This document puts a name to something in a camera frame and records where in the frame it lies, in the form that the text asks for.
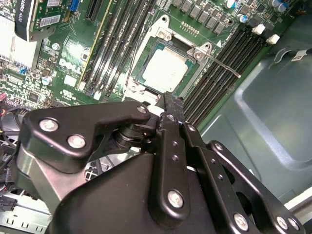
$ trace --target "white connector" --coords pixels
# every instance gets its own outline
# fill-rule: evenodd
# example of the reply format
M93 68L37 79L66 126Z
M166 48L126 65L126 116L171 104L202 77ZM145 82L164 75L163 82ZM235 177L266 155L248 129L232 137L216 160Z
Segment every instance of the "white connector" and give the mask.
M261 35L263 33L264 29L265 29L265 26L263 24L259 24L257 27L252 29L252 32L254 34Z
M275 44L278 42L279 38L280 38L280 37L279 37L278 35L274 34L273 36L269 37L269 38L266 40L266 42L267 42L268 44L275 45Z

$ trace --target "black metal arm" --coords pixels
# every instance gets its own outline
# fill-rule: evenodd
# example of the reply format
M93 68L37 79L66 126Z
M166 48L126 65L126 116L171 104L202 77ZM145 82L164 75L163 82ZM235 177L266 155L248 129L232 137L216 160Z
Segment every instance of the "black metal arm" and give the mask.
M160 116L135 101L35 110L23 120L16 184L45 201L51 234L305 233L219 142L206 145L165 94ZM141 154L85 183L87 162Z

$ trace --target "screw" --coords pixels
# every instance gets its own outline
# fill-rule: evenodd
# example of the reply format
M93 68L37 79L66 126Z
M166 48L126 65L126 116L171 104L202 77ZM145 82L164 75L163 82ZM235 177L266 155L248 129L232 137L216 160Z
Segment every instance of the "screw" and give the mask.
M215 144L215 147L216 147L218 150L223 150L222 146L221 146L219 143L216 143L216 144Z
M68 144L75 148L75 149L81 149L86 145L86 141L78 135L72 135L67 139Z
M175 117L173 115L167 115L167 118L170 119L172 122L175 121Z
M145 108L143 106L138 106L137 110L140 111L143 114L146 114L146 110L145 110Z
M196 128L195 128L194 126L192 126L192 125L189 125L189 129L190 129L191 131L196 131Z
M203 57L203 54L201 52L196 52L194 54L195 59L201 59Z
M181 208L183 206L182 196L174 190L168 192L168 200L170 204L176 208Z
M161 39L164 39L166 37L166 34L163 32L163 31L160 31L158 33L158 36L161 38Z
M42 130L46 132L54 132L56 129L59 128L58 123L51 119L44 119L40 121L39 126Z
M285 230L288 229L287 223L282 217L278 216L276 218L276 220L277 220L278 224L282 227L282 229L285 229Z
M239 213L234 214L234 220L237 224L237 226L243 230L243 231L247 231L248 230L248 223L246 221L246 219L244 218L244 216L242 216Z
M299 226L296 223L296 221L294 221L292 218L288 218L288 221L290 222L290 224L298 231L299 230Z

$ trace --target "motherboard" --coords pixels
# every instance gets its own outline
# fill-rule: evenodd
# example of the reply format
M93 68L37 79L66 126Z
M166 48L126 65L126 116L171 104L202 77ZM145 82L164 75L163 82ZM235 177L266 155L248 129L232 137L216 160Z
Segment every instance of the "motherboard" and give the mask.
M296 0L0 0L0 101L50 108L169 92L207 123L295 18Z

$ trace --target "blue connector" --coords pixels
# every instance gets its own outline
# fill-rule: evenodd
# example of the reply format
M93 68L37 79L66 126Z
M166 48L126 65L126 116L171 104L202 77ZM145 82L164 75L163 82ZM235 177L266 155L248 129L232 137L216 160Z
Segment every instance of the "blue connector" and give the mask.
M72 3L69 6L69 10L73 12L77 11L78 5L79 5L79 0L72 0Z

